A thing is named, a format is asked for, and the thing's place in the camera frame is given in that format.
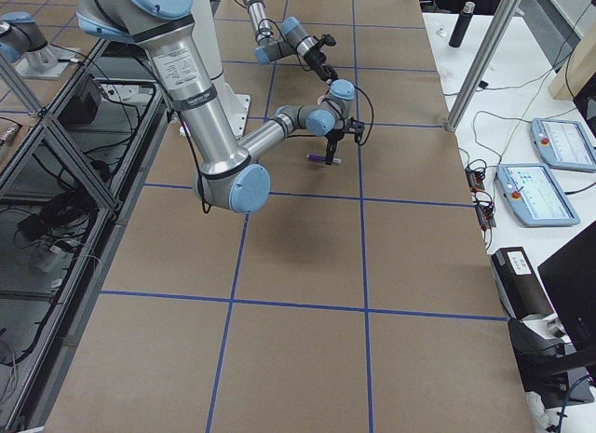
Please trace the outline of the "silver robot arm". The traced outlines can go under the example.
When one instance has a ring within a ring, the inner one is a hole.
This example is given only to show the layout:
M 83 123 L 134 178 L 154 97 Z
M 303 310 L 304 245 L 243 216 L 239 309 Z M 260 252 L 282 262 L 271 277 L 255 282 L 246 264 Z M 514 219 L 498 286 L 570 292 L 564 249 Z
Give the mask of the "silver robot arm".
M 331 164 L 336 144 L 351 133 L 360 141 L 364 125 L 351 114 L 354 85 L 337 76 L 321 52 L 334 46 L 329 34 L 316 38 L 294 17 L 278 30 L 266 17 L 264 0 L 243 0 L 253 27 L 259 62 L 297 56 L 329 89 L 315 105 L 285 105 L 250 135 L 237 139 L 217 89 L 193 39 L 194 0 L 78 0 L 80 29 L 95 37 L 134 44 L 152 63 L 171 106 L 194 140 L 202 161 L 195 191 L 205 205 L 236 213 L 259 210 L 271 187 L 262 154 L 297 129 L 327 140 L 324 161 Z
M 260 64 L 296 56 L 307 71 L 313 71 L 320 80 L 330 84 L 338 78 L 327 63 L 324 47 L 334 47 L 331 34 L 314 36 L 295 17 L 288 17 L 280 25 L 266 15 L 264 0 L 242 0 L 251 19 L 256 47 L 254 55 Z

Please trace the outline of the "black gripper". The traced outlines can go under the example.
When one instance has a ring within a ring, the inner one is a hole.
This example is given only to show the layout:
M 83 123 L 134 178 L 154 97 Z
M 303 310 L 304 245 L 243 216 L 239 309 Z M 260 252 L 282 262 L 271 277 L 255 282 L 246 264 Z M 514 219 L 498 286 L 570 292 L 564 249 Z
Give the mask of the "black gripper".
M 314 45 L 305 53 L 305 62 L 311 70 L 317 70 L 317 75 L 321 81 L 330 84 L 338 79 L 335 70 L 326 65 L 326 55 L 321 52 L 319 45 Z
M 326 165 L 330 166 L 334 164 L 337 143 L 341 141 L 348 132 L 349 129 L 346 128 L 332 129 L 325 135 L 325 138 L 327 139 L 325 155 Z

